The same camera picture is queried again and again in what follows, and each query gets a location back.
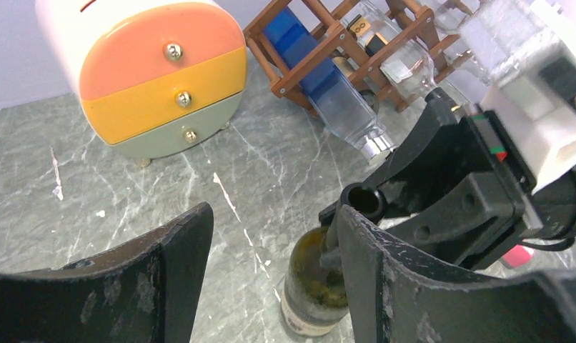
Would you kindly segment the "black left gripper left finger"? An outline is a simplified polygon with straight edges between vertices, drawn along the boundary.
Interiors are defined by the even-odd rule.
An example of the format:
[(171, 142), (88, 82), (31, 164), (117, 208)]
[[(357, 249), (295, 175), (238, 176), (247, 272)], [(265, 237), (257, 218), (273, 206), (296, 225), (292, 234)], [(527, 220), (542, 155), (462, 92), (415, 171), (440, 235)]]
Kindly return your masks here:
[(0, 273), (0, 342), (188, 342), (213, 228), (202, 202), (59, 269)]

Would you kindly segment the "blue square glass bottle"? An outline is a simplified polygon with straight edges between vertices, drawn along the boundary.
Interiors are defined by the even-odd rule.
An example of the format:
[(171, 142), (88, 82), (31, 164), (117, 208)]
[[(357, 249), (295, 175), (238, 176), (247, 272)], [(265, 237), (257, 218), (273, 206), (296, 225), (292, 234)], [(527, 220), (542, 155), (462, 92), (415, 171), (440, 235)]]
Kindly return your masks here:
[[(265, 36), (290, 68), (318, 46), (292, 10), (282, 10), (264, 29)], [(369, 164), (384, 161), (397, 145), (384, 124), (338, 66), (324, 58), (299, 83), (326, 129), (359, 150)]]

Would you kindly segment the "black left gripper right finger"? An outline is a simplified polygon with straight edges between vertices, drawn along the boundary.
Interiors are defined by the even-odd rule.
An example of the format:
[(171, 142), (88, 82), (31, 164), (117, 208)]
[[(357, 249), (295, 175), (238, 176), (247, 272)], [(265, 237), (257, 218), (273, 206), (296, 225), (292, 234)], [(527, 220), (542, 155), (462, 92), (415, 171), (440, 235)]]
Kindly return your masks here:
[(337, 230), (357, 342), (576, 342), (576, 271), (477, 274), (346, 206)]

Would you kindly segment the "clear dark-labelled round bottle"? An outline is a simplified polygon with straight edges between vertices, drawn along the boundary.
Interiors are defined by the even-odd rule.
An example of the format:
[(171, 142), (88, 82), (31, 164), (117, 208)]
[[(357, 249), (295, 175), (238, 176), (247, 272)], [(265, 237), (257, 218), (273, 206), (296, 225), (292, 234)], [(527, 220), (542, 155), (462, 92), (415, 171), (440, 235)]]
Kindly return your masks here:
[(557, 46), (546, 1), (487, 1), (459, 27), (459, 35), (496, 86), (544, 64)]

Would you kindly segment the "dark green wine bottle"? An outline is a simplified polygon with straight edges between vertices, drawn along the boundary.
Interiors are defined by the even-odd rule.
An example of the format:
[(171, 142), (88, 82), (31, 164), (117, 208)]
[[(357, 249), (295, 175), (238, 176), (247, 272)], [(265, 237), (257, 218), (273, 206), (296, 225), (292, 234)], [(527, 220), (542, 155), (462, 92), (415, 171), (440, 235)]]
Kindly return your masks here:
[(387, 213), (389, 198), (379, 187), (349, 184), (337, 201), (319, 213), (320, 226), (303, 234), (294, 245), (280, 305), (286, 326), (295, 334), (324, 336), (349, 314), (337, 230), (337, 214), (344, 205), (379, 224)]

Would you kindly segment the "clear glass bottle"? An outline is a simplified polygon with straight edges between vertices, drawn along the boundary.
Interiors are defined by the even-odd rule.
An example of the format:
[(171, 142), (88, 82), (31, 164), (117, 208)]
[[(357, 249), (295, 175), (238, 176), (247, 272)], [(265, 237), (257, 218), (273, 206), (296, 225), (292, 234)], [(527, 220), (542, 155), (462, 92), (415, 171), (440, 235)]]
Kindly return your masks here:
[(441, 81), (439, 85), (447, 93), (448, 97), (451, 98), (451, 111), (458, 116), (465, 116), (467, 114), (468, 108), (470, 107), (469, 99), (466, 98), (465, 95), (463, 95), (447, 79)]

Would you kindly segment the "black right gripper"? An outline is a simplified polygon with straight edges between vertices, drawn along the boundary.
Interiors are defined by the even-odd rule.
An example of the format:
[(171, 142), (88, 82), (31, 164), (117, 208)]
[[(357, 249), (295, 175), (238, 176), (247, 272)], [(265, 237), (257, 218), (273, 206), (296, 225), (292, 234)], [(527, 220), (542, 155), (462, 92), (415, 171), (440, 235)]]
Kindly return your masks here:
[[(442, 160), (457, 136), (457, 105), (437, 87), (412, 131), (365, 180), (343, 188), (336, 202), (322, 210), (319, 223), (329, 226), (348, 205), (377, 224), (419, 211), (429, 195)], [(458, 185), (419, 214), (388, 233), (454, 265), (486, 269), (523, 239), (544, 227), (532, 204), (536, 178), (494, 111), (467, 117), (492, 172), (468, 174)]]

